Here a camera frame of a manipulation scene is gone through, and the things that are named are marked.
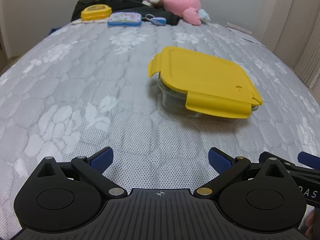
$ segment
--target bed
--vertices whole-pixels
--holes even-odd
[[[166,111],[157,77],[147,76],[149,61],[166,46],[236,62],[264,105],[244,120]],[[296,164],[300,151],[319,156],[320,108],[268,49],[218,24],[69,24],[0,77],[0,237],[20,230],[13,201],[42,158],[70,161],[105,146],[115,156],[104,175],[128,192],[193,191],[217,176],[208,163],[211,147],[252,162],[263,151]]]

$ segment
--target blue rubber fingertip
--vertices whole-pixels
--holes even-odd
[[[320,171],[320,158],[306,152],[298,154],[298,162],[310,168]]]
[[[208,153],[209,164],[214,168],[217,173],[222,174],[227,169],[232,167],[231,161],[221,156],[218,152],[213,149],[209,150]]]
[[[101,174],[113,163],[113,150],[107,149],[90,161],[90,166]]]

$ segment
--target blue gripper pad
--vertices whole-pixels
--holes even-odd
[[[306,152],[298,154],[298,162],[310,168],[320,171],[320,158]]]
[[[222,174],[231,168],[235,160],[217,148],[211,148],[208,153],[209,164],[217,173]]]
[[[113,163],[113,150],[105,147],[87,158],[86,162],[102,174]]]

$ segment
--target plush toy tail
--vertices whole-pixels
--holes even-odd
[[[210,16],[209,14],[207,14],[207,12],[203,9],[200,9],[198,11],[198,15],[200,17],[200,20],[204,21],[204,22],[210,22]]]
[[[200,16],[198,10],[195,8],[188,8],[182,13],[183,19],[192,25],[201,25]]]

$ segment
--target pink plush toy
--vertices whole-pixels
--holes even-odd
[[[143,4],[163,6],[192,25],[201,25],[201,20],[210,21],[199,0],[143,0]]]

